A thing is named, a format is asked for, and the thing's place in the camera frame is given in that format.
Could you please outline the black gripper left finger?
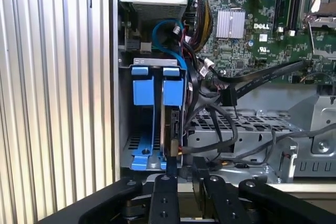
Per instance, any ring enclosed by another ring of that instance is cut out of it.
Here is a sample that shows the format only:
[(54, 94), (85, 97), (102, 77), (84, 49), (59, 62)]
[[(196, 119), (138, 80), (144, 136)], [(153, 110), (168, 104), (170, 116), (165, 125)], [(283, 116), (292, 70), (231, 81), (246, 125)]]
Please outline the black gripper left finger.
[(178, 223), (177, 159), (145, 183), (123, 178), (40, 220), (40, 223)]

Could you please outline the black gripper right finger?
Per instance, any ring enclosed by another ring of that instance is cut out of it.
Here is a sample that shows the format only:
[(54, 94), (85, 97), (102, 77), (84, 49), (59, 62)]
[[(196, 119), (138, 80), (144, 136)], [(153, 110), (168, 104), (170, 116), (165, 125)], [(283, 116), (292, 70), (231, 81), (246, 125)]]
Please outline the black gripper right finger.
[(335, 214), (255, 179), (238, 188), (193, 158), (193, 189), (200, 211), (217, 223), (335, 223)]

